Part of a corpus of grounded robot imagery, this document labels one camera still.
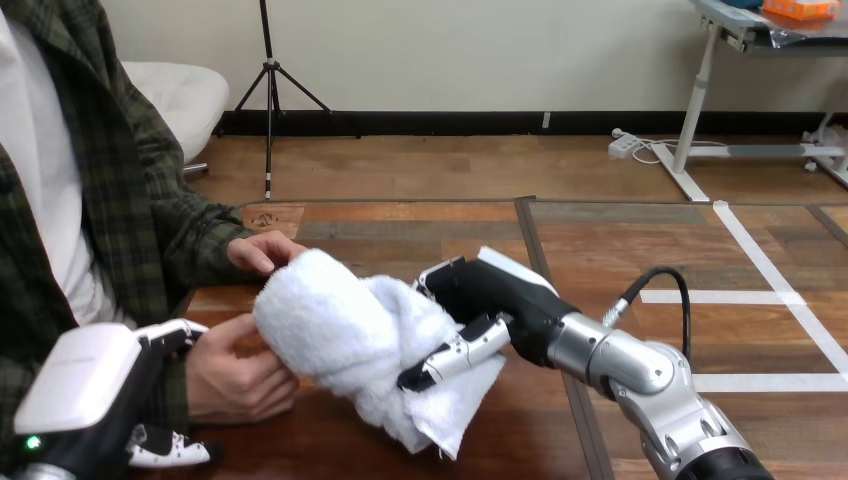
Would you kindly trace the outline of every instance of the white tape line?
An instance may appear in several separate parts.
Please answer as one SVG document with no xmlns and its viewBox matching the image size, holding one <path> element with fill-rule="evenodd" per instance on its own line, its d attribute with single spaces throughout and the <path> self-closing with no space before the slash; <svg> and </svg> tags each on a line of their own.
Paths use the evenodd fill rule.
<svg viewBox="0 0 848 480">
<path fill-rule="evenodd" d="M 694 374 L 701 393 L 848 392 L 848 381 L 838 373 Z"/>
<path fill-rule="evenodd" d="M 848 354 L 845 353 L 845 350 L 842 349 L 830 332 L 827 331 L 827 328 L 816 318 L 810 307 L 807 305 L 795 305 L 789 301 L 794 299 L 794 296 L 798 295 L 798 293 L 792 289 L 789 282 L 783 278 L 777 267 L 771 263 L 765 252 L 757 245 L 757 242 L 751 238 L 751 235 L 745 230 L 745 227 L 742 226 L 736 215 L 730 211 L 727 202 L 715 202 L 713 204 L 713 210 L 715 210 L 718 218 L 724 223 L 727 231 L 733 235 L 733 238 L 736 239 L 736 242 L 754 263 L 754 266 L 757 267 L 757 270 L 760 271 L 763 278 L 771 285 L 771 288 L 786 301 L 786 307 L 789 308 L 789 311 L 792 312 L 792 315 L 795 316 L 798 323 L 807 332 L 807 335 L 818 345 L 824 356 L 836 367 L 836 370 L 848 380 Z"/>
<path fill-rule="evenodd" d="M 642 290 L 642 303 L 680 303 L 680 290 Z M 771 290 L 689 290 L 690 303 L 716 305 L 806 305 L 801 295 L 778 295 Z"/>
</svg>

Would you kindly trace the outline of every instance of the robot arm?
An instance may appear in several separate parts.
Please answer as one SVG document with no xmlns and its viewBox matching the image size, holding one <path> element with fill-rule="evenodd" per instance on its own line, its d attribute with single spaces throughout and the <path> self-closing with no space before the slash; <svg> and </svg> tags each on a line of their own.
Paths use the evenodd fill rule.
<svg viewBox="0 0 848 480">
<path fill-rule="evenodd" d="M 470 368 L 485 358 L 482 345 L 488 345 L 474 340 L 494 337 L 512 343 L 524 359 L 562 370 L 616 402 L 640 430 L 642 449 L 660 479 L 773 480 L 721 410 L 695 391 L 689 362 L 677 349 L 586 317 L 544 278 L 488 249 L 475 261 L 457 258 L 424 272 L 416 284 L 468 324 L 465 330 L 474 328 L 459 333 L 462 348 L 443 345 L 404 372 L 401 388 L 420 391 Z M 608 316 L 624 308 L 617 304 Z M 486 322 L 489 330 L 482 328 Z M 493 335 L 501 326 L 509 339 Z"/>
</svg>

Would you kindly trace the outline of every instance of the green plaid shirt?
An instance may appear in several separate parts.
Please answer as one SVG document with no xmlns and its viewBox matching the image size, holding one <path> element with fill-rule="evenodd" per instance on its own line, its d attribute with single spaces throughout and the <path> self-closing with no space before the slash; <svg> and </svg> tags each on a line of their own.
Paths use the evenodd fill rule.
<svg viewBox="0 0 848 480">
<path fill-rule="evenodd" d="M 226 246 L 252 232 L 184 182 L 180 145 L 132 85 L 97 0 L 0 0 L 35 38 L 56 86 L 83 187 L 83 229 L 139 326 L 172 318 L 197 284 L 242 281 Z M 15 409 L 76 322 L 53 278 L 15 167 L 0 145 L 0 471 Z M 185 431 L 185 369 L 166 366 L 145 420 Z"/>
</svg>

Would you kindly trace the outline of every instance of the white chair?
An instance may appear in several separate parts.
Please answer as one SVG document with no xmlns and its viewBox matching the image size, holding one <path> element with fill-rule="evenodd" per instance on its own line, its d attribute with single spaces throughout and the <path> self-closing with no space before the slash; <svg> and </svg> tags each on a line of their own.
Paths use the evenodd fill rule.
<svg viewBox="0 0 848 480">
<path fill-rule="evenodd" d="M 194 65 L 160 62 L 122 62 L 130 80 L 156 107 L 180 142 L 184 172 L 206 171 L 205 163 L 191 164 L 209 142 L 230 95 L 218 72 Z"/>
</svg>

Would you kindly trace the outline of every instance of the metal cylinder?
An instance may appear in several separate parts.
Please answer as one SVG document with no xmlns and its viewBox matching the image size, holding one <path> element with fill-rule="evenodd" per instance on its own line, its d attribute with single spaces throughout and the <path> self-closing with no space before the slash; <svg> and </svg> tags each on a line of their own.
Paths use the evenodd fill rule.
<svg viewBox="0 0 848 480">
<path fill-rule="evenodd" d="M 774 480 L 754 452 L 739 447 L 710 450 L 690 462 L 676 480 Z"/>
<path fill-rule="evenodd" d="M 592 355 L 586 383 L 612 400 L 606 379 L 635 392 L 651 394 L 665 389 L 673 377 L 674 365 L 669 358 L 629 333 L 616 330 Z"/>
<path fill-rule="evenodd" d="M 548 360 L 586 383 L 592 352 L 612 331 L 582 313 L 569 313 L 560 319 L 559 334 L 548 345 Z"/>
</svg>

